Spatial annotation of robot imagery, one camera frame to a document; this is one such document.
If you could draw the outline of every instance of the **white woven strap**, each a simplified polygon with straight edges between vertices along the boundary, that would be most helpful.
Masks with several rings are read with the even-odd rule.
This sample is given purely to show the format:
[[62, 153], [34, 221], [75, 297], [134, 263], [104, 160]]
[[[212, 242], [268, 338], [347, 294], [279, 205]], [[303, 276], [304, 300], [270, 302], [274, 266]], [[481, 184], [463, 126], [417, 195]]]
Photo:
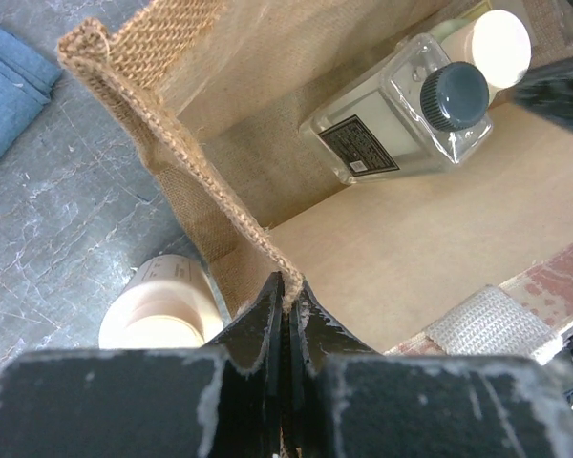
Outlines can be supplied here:
[[558, 332], [495, 286], [487, 286], [426, 328], [449, 355], [514, 355], [546, 364], [562, 350]]

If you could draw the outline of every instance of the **gray tabletop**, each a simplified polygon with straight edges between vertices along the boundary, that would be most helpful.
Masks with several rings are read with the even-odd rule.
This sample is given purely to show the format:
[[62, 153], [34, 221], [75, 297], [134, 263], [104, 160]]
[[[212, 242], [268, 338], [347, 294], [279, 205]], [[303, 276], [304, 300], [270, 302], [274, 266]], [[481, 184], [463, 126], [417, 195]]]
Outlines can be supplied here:
[[[144, 0], [0, 0], [0, 25], [53, 62], [85, 17], [111, 31]], [[22, 351], [95, 346], [133, 268], [192, 247], [134, 145], [64, 73], [0, 161], [0, 371]]]

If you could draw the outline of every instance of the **folded blue fabric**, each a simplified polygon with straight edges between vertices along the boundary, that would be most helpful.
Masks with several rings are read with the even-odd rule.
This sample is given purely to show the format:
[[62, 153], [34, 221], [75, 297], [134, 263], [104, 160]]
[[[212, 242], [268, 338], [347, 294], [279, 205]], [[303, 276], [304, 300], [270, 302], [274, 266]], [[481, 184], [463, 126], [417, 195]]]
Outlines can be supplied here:
[[61, 70], [0, 29], [0, 157], [49, 103]]

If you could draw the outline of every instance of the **transparent bottle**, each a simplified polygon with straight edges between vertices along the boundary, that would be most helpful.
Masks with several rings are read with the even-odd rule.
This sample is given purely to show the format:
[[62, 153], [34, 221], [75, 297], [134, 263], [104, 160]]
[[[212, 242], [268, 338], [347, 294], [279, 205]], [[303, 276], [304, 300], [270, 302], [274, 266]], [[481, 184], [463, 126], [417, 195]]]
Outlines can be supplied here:
[[316, 110], [300, 134], [346, 184], [449, 171], [491, 133], [488, 86], [414, 37]]

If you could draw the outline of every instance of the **black label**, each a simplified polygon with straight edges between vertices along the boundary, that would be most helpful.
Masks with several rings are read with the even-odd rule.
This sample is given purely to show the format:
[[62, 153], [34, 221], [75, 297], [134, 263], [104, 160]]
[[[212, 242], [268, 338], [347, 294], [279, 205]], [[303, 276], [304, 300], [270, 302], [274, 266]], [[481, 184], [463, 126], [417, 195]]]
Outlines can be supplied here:
[[319, 136], [342, 159], [354, 177], [399, 170], [357, 115], [335, 124]]

